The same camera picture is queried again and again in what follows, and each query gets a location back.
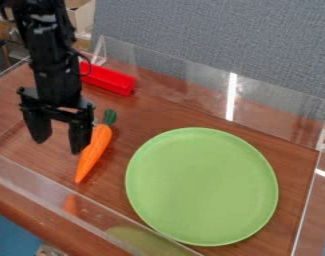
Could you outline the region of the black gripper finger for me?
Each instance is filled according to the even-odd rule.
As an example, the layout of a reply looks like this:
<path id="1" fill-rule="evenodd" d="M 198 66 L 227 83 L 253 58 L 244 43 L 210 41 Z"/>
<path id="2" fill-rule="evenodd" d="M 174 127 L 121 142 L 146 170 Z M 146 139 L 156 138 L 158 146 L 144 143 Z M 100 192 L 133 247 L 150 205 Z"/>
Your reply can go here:
<path id="1" fill-rule="evenodd" d="M 93 124 L 84 121 L 73 121 L 69 124 L 69 140 L 72 153 L 80 154 L 85 147 L 90 144 L 93 133 Z"/>
<path id="2" fill-rule="evenodd" d="M 23 112 L 23 118 L 34 141 L 43 143 L 53 134 L 50 118 L 42 112 L 29 110 Z"/>

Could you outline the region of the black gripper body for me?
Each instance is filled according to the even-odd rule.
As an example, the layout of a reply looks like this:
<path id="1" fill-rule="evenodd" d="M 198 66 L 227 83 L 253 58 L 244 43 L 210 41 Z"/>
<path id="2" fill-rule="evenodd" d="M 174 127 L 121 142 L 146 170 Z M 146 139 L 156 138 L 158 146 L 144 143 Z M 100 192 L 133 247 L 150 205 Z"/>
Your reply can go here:
<path id="1" fill-rule="evenodd" d="M 96 104 L 84 96 L 77 96 L 70 102 L 57 105 L 39 98 L 34 87 L 21 87 L 17 93 L 21 96 L 19 107 L 23 119 L 29 122 L 38 118 L 62 122 L 94 121 Z"/>

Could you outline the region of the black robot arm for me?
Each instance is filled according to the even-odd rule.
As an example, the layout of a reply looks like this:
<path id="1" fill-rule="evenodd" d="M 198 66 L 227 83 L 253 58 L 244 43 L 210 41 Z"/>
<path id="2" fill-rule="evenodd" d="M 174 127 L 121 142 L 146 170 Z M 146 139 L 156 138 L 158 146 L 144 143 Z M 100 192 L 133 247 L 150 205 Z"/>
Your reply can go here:
<path id="1" fill-rule="evenodd" d="M 80 59 L 73 48 L 76 29 L 64 0 L 13 0 L 13 15 L 25 47 L 35 85 L 18 89 L 23 119 L 37 143 L 53 134 L 54 120 L 69 124 L 74 154 L 90 144 L 94 103 L 82 96 Z"/>

